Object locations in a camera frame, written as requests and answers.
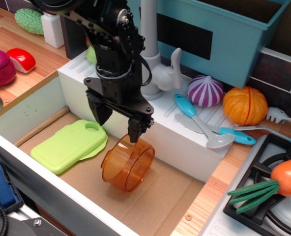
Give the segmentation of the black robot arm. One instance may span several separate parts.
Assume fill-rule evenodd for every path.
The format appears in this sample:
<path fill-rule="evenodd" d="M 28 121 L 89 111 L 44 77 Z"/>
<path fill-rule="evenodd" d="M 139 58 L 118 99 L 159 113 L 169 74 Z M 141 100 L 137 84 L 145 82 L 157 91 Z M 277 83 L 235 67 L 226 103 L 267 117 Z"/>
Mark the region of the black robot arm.
<path fill-rule="evenodd" d="M 99 124 L 113 112 L 128 118 L 128 135 L 135 143 L 153 125 L 153 107 L 141 93 L 148 63 L 141 56 L 145 38 L 134 25 L 125 0 L 35 0 L 46 13 L 58 14 L 83 27 L 96 55 L 95 78 L 85 78 L 87 99 Z"/>

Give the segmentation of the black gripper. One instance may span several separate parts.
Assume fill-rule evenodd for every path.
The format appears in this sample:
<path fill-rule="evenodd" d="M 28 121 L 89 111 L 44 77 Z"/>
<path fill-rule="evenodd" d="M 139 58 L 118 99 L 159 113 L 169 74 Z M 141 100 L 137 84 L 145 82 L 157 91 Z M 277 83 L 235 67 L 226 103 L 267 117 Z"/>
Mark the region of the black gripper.
<path fill-rule="evenodd" d="M 95 120 L 103 125 L 113 111 L 130 118 L 128 135 L 131 143 L 137 143 L 154 123 L 151 116 L 154 109 L 141 93 L 141 87 L 148 85 L 152 79 L 151 74 L 143 75 L 144 67 L 150 70 L 145 61 L 135 61 L 121 75 L 97 67 L 96 78 L 84 79 L 88 104 Z"/>

